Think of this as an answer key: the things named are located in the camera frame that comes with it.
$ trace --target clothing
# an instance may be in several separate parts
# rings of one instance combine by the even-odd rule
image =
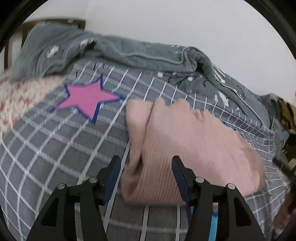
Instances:
[[[126,104],[126,121],[131,141],[121,179],[126,201],[184,204],[171,168],[175,155],[196,176],[220,186],[234,183],[244,196],[265,186],[259,154],[208,110],[191,110],[182,99],[169,107],[163,99],[134,99]]]

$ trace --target white wall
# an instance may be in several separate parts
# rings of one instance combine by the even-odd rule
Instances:
[[[253,92],[273,92],[296,104],[296,61],[244,0],[91,0],[86,29],[193,45]]]

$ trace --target pink knit fabric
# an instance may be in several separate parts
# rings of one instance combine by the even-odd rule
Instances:
[[[265,185],[259,154],[207,110],[191,110],[181,99],[169,107],[163,99],[133,99],[126,104],[126,121],[131,140],[121,178],[126,201],[184,204],[171,168],[174,155],[196,176],[220,186],[233,183],[244,196]]]

